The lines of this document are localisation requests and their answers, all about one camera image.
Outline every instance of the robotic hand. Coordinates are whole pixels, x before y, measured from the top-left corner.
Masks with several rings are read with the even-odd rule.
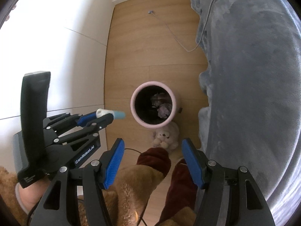
[[[45,175],[52,179],[37,205],[31,226],[80,226],[77,186],[83,186],[89,226],[112,226],[102,189],[114,181],[124,142],[117,139],[99,160],[80,168],[101,146],[98,131],[123,112],[99,109],[87,115],[63,113],[46,117],[50,72],[26,74],[21,91],[22,131],[14,135],[14,159],[23,188]],[[74,127],[81,130],[61,136]],[[230,186],[226,226],[275,226],[272,214],[246,167],[237,170],[208,160],[190,139],[182,142],[182,152],[194,183],[204,189],[204,197],[194,226],[217,226],[224,186]]]

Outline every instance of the teddy bear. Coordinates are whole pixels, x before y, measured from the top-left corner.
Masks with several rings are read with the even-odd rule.
[[[179,145],[179,133],[178,125],[171,121],[166,126],[155,129],[152,145],[154,147],[162,147],[170,153]]]

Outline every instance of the gray blanket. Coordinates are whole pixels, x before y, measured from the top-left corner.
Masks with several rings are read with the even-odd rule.
[[[211,0],[191,0],[199,41]],[[301,201],[301,22],[287,0],[215,0],[200,46],[207,157],[246,166],[284,225]]]

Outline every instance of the metal screw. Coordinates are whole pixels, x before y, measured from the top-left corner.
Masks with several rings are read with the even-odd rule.
[[[65,171],[67,171],[67,169],[68,169],[67,167],[61,167],[60,172],[65,172]]]
[[[92,165],[93,167],[98,166],[98,164],[99,164],[99,161],[98,161],[98,160],[91,161],[91,165]]]
[[[214,167],[216,165],[216,162],[214,160],[209,160],[208,165]]]
[[[242,172],[247,172],[247,171],[248,171],[248,169],[247,169],[246,167],[240,167],[240,170],[241,170]]]

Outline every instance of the black cable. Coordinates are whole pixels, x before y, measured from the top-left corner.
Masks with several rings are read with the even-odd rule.
[[[27,218],[26,218],[26,226],[29,226],[29,221],[30,221],[30,218],[33,214],[33,212],[37,209],[38,207],[38,204],[40,203],[40,200],[33,206],[33,208],[29,211],[28,215],[27,215]]]
[[[144,223],[145,226],[147,226],[146,222],[144,221],[143,218],[141,218],[141,221]]]
[[[138,150],[136,150],[136,149],[131,149],[131,148],[125,148],[125,149],[130,149],[130,150],[133,150],[133,151],[138,152],[139,154],[142,154],[140,151],[138,151]]]

